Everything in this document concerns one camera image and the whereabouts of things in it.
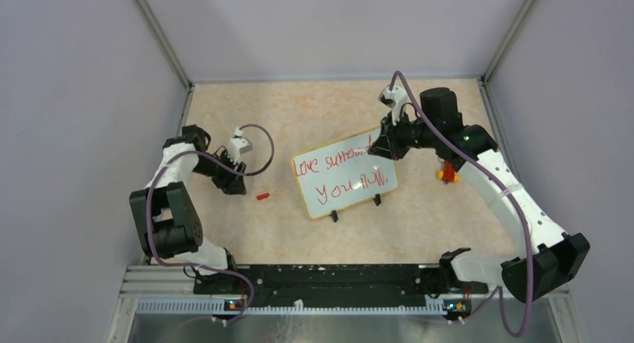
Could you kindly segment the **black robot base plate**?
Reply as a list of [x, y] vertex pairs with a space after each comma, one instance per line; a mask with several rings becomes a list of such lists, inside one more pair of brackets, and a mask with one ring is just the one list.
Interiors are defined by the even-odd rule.
[[197, 274], [193, 292], [234, 295], [251, 307], [307, 308], [423, 307], [444, 294], [486, 294], [481, 282], [458, 282], [439, 265], [242, 265], [238, 276]]

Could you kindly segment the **red green lego car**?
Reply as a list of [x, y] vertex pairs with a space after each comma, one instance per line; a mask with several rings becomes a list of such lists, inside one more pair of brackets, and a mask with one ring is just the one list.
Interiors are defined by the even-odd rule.
[[444, 184], [456, 183], [460, 180], [460, 176], [455, 171], [454, 167], [447, 160], [440, 159], [440, 169], [437, 172], [437, 178]]

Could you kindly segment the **yellow framed whiteboard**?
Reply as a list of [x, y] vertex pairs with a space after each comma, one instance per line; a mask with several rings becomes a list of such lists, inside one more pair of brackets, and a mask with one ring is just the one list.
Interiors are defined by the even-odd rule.
[[398, 188], [394, 161], [354, 152], [369, 148], [379, 133], [378, 127], [365, 130], [292, 157], [291, 168], [310, 218], [330, 216]]

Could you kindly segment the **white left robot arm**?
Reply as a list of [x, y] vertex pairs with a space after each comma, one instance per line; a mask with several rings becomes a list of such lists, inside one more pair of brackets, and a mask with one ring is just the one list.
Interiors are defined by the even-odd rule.
[[212, 180], [226, 195], [245, 195], [246, 164], [241, 155], [253, 144], [235, 129], [227, 145], [208, 151], [211, 136], [196, 125], [186, 126], [182, 134], [167, 139], [161, 163], [150, 182], [129, 196], [129, 205], [141, 248], [149, 257], [178, 259], [193, 271], [211, 275], [211, 282], [222, 293], [235, 291], [240, 281], [235, 260], [203, 234], [202, 221], [187, 189], [192, 175]]

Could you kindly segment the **aluminium frame rail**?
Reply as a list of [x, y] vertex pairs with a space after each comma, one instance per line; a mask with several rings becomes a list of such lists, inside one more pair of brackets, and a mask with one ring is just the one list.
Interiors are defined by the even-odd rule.
[[493, 287], [458, 282], [436, 264], [242, 265], [238, 276], [205, 276], [158, 265], [126, 270], [108, 340], [127, 342], [137, 314], [224, 320], [246, 315], [438, 316], [476, 312]]

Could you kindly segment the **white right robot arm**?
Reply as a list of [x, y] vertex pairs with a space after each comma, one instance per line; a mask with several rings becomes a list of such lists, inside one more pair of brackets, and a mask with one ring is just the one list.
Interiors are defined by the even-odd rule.
[[511, 172], [496, 143], [482, 126], [466, 125], [456, 94], [447, 87], [424, 90], [419, 99], [424, 118], [405, 112], [411, 99], [403, 87], [385, 87], [379, 100], [390, 108], [381, 120], [370, 155], [393, 161], [410, 149], [432, 149], [476, 190], [505, 228], [513, 256], [457, 249], [445, 253], [440, 286], [460, 291], [468, 282], [499, 285], [522, 303], [534, 301], [570, 282], [590, 249], [587, 238], [568, 234], [551, 220]]

